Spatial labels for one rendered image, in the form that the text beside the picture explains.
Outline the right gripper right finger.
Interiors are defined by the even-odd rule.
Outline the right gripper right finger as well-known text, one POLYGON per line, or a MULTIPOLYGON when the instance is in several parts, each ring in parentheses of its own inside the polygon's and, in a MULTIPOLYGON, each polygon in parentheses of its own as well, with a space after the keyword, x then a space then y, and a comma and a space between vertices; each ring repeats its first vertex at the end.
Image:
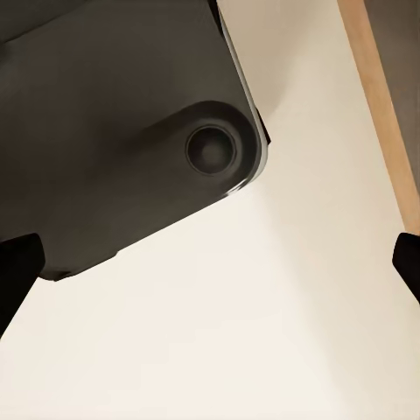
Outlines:
POLYGON ((420 304, 420 236, 400 233, 392 263, 420 304))

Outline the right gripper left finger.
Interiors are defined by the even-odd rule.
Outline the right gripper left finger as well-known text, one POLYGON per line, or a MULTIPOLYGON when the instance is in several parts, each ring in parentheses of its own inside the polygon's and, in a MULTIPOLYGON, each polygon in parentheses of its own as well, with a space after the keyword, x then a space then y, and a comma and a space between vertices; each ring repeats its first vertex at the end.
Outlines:
POLYGON ((45 266, 44 247, 37 233, 0 242, 0 337, 45 266))

